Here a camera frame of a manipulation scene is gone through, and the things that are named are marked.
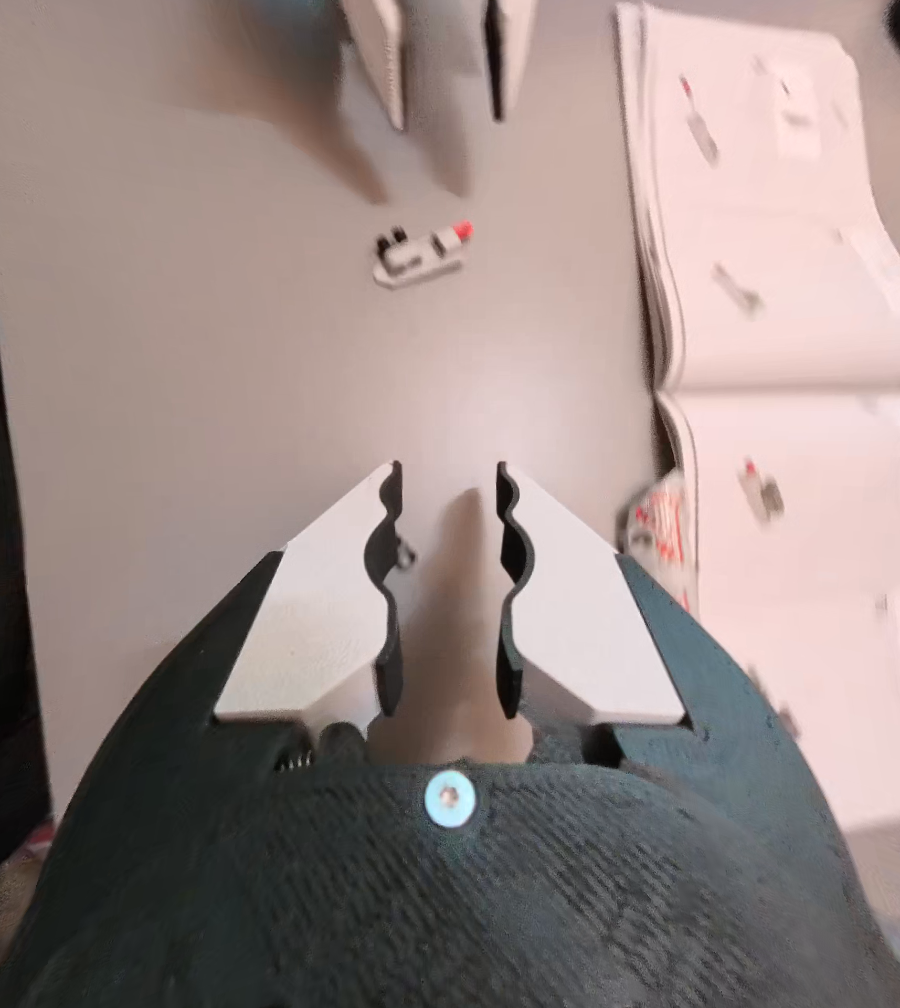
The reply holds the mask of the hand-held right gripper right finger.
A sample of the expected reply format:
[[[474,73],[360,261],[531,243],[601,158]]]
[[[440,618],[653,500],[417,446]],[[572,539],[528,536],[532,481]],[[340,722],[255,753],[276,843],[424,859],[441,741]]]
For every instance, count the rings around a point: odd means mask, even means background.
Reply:
[[[496,691],[573,725],[677,725],[683,701],[619,564],[619,553],[529,475],[496,469],[501,609]]]

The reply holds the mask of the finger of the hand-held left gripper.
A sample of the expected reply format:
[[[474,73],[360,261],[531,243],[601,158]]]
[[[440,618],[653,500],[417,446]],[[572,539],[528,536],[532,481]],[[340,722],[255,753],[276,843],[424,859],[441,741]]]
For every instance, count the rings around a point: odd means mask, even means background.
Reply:
[[[537,1],[487,1],[483,18],[493,118],[514,110],[532,45]]]
[[[344,1],[343,12],[372,89],[395,131],[406,128],[405,16],[397,1]]]

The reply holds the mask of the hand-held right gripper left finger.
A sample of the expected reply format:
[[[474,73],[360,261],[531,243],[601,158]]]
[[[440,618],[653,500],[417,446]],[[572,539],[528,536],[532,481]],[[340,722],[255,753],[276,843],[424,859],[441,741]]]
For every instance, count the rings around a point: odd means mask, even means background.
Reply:
[[[403,468],[388,461],[281,551],[217,700],[221,722],[371,725],[404,690],[395,599]]]

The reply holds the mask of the grey toy brick assembly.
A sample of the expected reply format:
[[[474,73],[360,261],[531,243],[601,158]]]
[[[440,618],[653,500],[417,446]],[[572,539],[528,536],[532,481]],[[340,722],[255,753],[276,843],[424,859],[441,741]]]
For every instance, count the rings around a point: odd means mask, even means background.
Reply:
[[[379,235],[375,242],[374,281],[389,290],[419,284],[459,271],[474,236],[469,220],[412,237],[401,226]]]

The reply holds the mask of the grey red printed toy panel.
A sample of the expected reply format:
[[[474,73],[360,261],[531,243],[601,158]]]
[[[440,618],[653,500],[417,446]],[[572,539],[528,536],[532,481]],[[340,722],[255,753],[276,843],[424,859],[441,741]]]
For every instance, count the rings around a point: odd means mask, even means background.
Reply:
[[[622,551],[691,615],[697,614],[694,513],[683,471],[674,468],[630,505]]]

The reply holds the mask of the open instruction booklet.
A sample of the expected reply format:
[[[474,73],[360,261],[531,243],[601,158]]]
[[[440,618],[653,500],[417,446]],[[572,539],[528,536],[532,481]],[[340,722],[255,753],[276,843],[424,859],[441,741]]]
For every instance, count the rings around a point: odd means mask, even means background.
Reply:
[[[845,831],[900,822],[900,254],[831,35],[616,7],[690,611]]]

